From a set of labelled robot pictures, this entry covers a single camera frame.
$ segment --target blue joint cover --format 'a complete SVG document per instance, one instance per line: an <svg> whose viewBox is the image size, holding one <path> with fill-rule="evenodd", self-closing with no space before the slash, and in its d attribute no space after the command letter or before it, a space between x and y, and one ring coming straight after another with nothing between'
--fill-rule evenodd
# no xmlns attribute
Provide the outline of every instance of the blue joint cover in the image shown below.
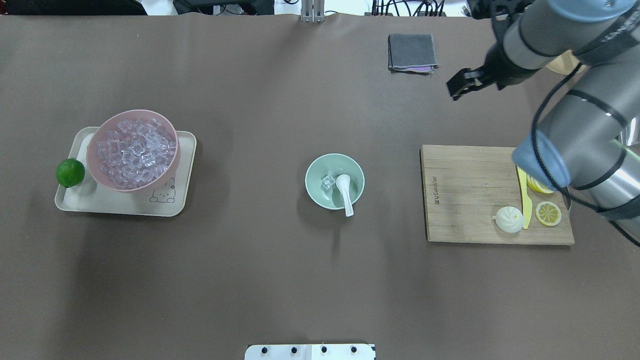
<svg viewBox="0 0 640 360"><path fill-rule="evenodd" d="M547 0L559 15L578 22L600 22L627 12L636 0Z"/></svg>
<svg viewBox="0 0 640 360"><path fill-rule="evenodd" d="M540 158L551 176L560 187L564 188L565 186L569 186L571 183L571 175L560 152L558 152L554 144L551 143L551 140L541 131L536 132L536 141L538 143ZM536 155L533 153L531 135L527 136L520 146L513 151L511 159L527 174L535 177L541 184L551 190L557 190L551 185L551 181L547 179L545 172L538 164L538 160L536 160Z"/></svg>

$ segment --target yellow knife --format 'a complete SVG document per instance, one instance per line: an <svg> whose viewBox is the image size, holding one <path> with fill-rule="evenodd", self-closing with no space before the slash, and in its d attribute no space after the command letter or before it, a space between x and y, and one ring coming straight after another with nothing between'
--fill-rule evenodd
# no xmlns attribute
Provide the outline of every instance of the yellow knife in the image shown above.
<svg viewBox="0 0 640 360"><path fill-rule="evenodd" d="M518 181L520 182L520 195L522 196L522 214L524 216L524 226L522 229L527 229L529 227L529 222L531 222L531 211L533 209L533 202L529 195L527 195L527 173L524 172L520 167L516 167L518 169Z"/></svg>

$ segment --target white spoon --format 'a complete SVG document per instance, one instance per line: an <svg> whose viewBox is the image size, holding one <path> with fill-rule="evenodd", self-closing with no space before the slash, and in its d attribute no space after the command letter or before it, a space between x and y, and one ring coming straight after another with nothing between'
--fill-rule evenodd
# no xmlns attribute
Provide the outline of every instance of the white spoon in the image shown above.
<svg viewBox="0 0 640 360"><path fill-rule="evenodd" d="M349 186L351 184L351 178L342 174L335 180L335 185L342 194L342 201L344 202L344 212L347 217L353 216L353 206L351 206L351 197L349 196Z"/></svg>

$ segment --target bowl of ice cubes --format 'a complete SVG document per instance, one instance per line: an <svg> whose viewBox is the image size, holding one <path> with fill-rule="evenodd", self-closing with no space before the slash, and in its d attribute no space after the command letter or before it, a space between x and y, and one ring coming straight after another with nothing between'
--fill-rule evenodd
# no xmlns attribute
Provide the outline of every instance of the bowl of ice cubes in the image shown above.
<svg viewBox="0 0 640 360"><path fill-rule="evenodd" d="M150 110L111 117L95 132L86 152L91 176L118 192L139 192L175 176L179 160L175 128Z"/></svg>

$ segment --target white mounting plate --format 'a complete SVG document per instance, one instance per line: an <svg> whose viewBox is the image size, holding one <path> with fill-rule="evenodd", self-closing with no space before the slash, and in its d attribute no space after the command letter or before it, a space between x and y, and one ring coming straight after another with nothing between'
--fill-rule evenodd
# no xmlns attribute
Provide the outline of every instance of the white mounting plate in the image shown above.
<svg viewBox="0 0 640 360"><path fill-rule="evenodd" d="M86 148L98 127L86 127L78 132L71 145L69 158L80 161L86 169ZM173 183L158 184L157 187L140 193L121 193L102 186L87 170L84 180L70 188L58 186L56 206L63 211L86 213L111 213L173 217L178 215L187 200L191 179L191 168L196 152L196 138L188 131L177 131L180 143L180 163Z"/></svg>
<svg viewBox="0 0 640 360"><path fill-rule="evenodd" d="M374 344L251 345L244 360L375 360Z"/></svg>

